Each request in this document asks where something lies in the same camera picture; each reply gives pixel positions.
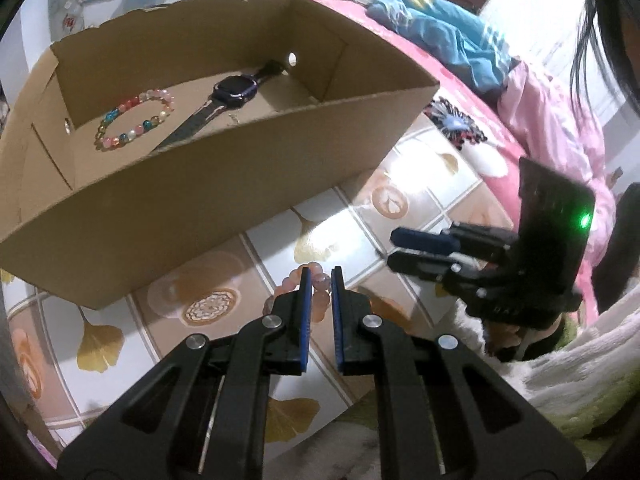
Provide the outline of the person's right hand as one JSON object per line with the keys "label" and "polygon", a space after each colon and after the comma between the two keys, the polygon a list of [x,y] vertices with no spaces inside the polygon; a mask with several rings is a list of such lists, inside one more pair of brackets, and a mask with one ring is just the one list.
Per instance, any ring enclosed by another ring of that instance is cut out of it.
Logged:
{"label": "person's right hand", "polygon": [[484,351],[503,363],[537,359],[555,349],[562,339],[564,326],[562,316],[546,330],[526,330],[515,325],[484,321]]}

